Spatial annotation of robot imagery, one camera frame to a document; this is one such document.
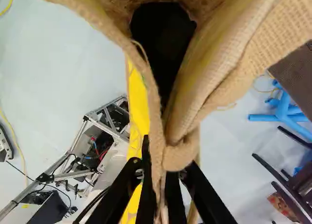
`black metal bar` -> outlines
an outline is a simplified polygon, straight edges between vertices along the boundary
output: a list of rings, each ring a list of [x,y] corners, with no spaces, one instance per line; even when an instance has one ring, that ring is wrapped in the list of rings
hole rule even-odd
[[[187,187],[204,223],[237,224],[194,161],[184,171],[180,172],[180,179]]]
[[[292,190],[287,181],[275,170],[272,166],[270,166],[265,160],[263,160],[259,155],[253,153],[252,156],[262,164],[288,191],[291,195],[296,199],[296,201],[301,205],[301,207],[307,212],[307,214],[312,218],[312,209],[311,207],[303,201],[302,197],[294,190]]]
[[[178,172],[167,172],[165,197],[170,224],[186,224],[185,207],[179,183]]]
[[[300,223],[311,224],[306,215],[304,215],[304,213],[300,210],[300,208],[296,205],[296,203],[286,194],[286,192],[277,184],[277,182],[272,182],[271,184],[278,192],[278,194],[283,198],[283,200],[289,206],[289,208],[295,213]]]
[[[304,146],[304,147],[306,147],[308,149],[312,149],[312,146],[311,146],[310,143],[304,141],[302,138],[296,136],[295,134],[293,134],[289,130],[286,130],[284,127],[279,126],[277,129],[279,129],[285,135],[287,135],[288,137],[292,138],[293,140],[295,140],[297,143],[301,144],[302,146]]]
[[[136,224],[153,224],[156,211],[156,195],[152,185],[152,164],[147,135],[144,136],[142,144],[142,167],[144,169],[144,181],[136,213]]]
[[[290,174],[287,173],[284,169],[281,169],[281,173],[289,180],[291,178]]]
[[[117,224],[141,180],[135,172],[142,168],[141,159],[132,157],[114,180],[86,224]]]

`brown fabric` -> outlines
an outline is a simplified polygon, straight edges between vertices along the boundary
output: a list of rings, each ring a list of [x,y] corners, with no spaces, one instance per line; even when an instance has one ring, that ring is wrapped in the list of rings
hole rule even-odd
[[[269,72],[312,121],[312,40],[273,65]]]
[[[144,77],[151,121],[153,188],[160,207],[157,223],[165,205],[161,196],[164,173],[182,169],[198,154],[200,121],[218,106],[242,97],[256,76],[312,35],[312,0],[48,1],[79,13],[119,45]],[[151,69],[129,40],[132,12],[148,1],[180,2],[198,24],[163,122]]]

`yellow cable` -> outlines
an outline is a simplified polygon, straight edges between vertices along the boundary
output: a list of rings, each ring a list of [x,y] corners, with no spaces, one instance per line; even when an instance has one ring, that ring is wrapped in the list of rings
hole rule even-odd
[[[1,117],[3,118],[3,120],[5,121],[5,123],[9,126],[9,128],[10,128],[10,130],[11,130],[11,132],[12,132],[14,145],[15,145],[15,147],[18,149],[19,155],[20,155],[20,157],[21,157],[21,159],[22,159],[22,163],[23,163],[23,172],[24,172],[24,174],[25,174],[25,181],[26,181],[26,187],[27,187],[27,186],[28,186],[28,179],[27,179],[27,171],[26,171],[26,161],[25,161],[25,157],[24,157],[24,155],[23,155],[23,153],[22,153],[22,151],[21,151],[21,149],[20,149],[20,147],[19,147],[19,145],[18,145],[18,142],[17,142],[16,137],[15,137],[14,130],[13,130],[13,128],[12,128],[10,122],[8,121],[8,119],[7,119],[7,118],[5,117],[5,115],[3,114],[3,111],[2,111],[1,108],[0,108],[0,115],[1,115]]]
[[[269,73],[269,75],[262,74],[262,75],[258,76],[258,77],[253,81],[253,89],[254,89],[255,91],[260,92],[260,93],[271,93],[271,94],[272,94],[274,91],[278,90],[278,88],[273,88],[273,89],[270,90],[270,91],[260,91],[260,90],[258,90],[258,89],[255,87],[254,84],[255,84],[255,82],[258,80],[258,78],[260,78],[260,77],[268,77],[268,78],[270,78],[270,79],[274,79],[274,77],[271,76],[270,73]]]
[[[10,0],[9,4],[6,6],[6,8],[0,13],[0,17],[5,14],[12,6],[13,0]]]

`electronic device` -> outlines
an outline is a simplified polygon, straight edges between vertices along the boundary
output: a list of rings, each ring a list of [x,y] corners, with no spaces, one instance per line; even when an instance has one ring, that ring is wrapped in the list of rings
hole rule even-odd
[[[0,162],[11,160],[14,157],[13,147],[3,125],[0,123]]]
[[[38,191],[27,195],[1,224],[54,224],[67,210],[57,191]]]

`metal frame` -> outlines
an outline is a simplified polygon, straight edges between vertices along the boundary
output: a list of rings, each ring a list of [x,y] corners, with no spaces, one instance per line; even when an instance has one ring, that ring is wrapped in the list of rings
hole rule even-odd
[[[127,143],[129,142],[129,139],[127,137],[125,137],[124,135],[117,132],[117,130],[113,124],[113,121],[110,117],[109,111],[107,110],[107,107],[113,104],[114,107],[118,108],[119,111],[122,111],[124,114],[129,114],[127,111],[125,111],[124,109],[119,107],[118,102],[123,101],[123,100],[127,101],[127,97],[125,95],[122,95],[122,96],[114,99],[113,101],[101,106],[100,108],[95,109],[93,111],[90,111],[84,115],[82,125],[81,125],[78,133],[76,134],[74,141],[73,141],[71,147],[69,148],[69,150],[65,153],[65,155],[63,155],[60,159],[58,159],[52,166],[50,166],[44,172],[44,174],[50,175],[53,171],[55,171],[56,169],[61,167],[61,170],[60,170],[61,174],[54,176],[54,181],[55,182],[57,181],[57,183],[56,183],[57,186],[62,185],[64,187],[66,187],[66,189],[75,191],[75,192],[83,195],[83,194],[86,194],[86,190],[89,187],[87,187],[86,189],[83,189],[83,190],[79,190],[79,189],[77,189],[76,186],[72,186],[72,185],[68,184],[65,181],[65,179],[82,177],[82,176],[94,174],[94,176],[92,177],[92,182],[94,182],[99,176],[99,173],[96,173],[96,172],[90,171],[90,170],[88,170],[88,172],[87,171],[78,171],[78,172],[73,172],[73,173],[69,173],[69,174],[68,173],[63,174],[63,173],[69,172],[68,167],[67,167],[67,164],[69,161],[69,156],[73,152],[73,150],[76,148],[76,146],[77,146],[88,122],[90,122],[92,125],[98,127],[99,129],[105,131],[106,133],[112,135],[114,140],[125,141]],[[107,126],[107,125],[105,125],[99,121],[98,115],[100,113],[103,113],[103,112],[106,114],[111,127],[109,127],[109,126]],[[24,199],[24,197],[26,197],[30,192],[32,192],[40,184],[41,184],[41,182],[38,179],[36,179],[30,185],[28,185],[19,195],[17,195],[4,209],[2,209],[0,211],[0,222],[5,218],[5,216],[13,208],[15,208],[19,204],[19,202],[21,202],[22,199]]]
[[[121,110],[124,114],[129,115],[129,112],[125,111],[124,109],[119,107],[118,104],[116,104],[116,102],[122,101],[122,100],[127,101],[126,96],[120,96],[120,97],[114,99],[113,101],[101,106],[100,108],[97,108],[93,111],[88,112],[87,114],[84,115],[84,119],[90,121],[93,125],[97,126],[99,129],[105,131],[106,133],[112,135],[117,140],[123,140],[123,141],[128,143],[129,139],[127,137],[125,137],[124,135],[120,134],[119,132],[117,132],[117,130],[113,124],[112,118],[110,116],[110,113],[107,110],[108,106],[114,105],[116,108],[118,108],[118,110]],[[111,127],[109,127],[109,126],[107,126],[107,125],[105,125],[99,121],[98,115],[101,113],[105,113],[107,120],[108,120],[109,124],[111,125]]]

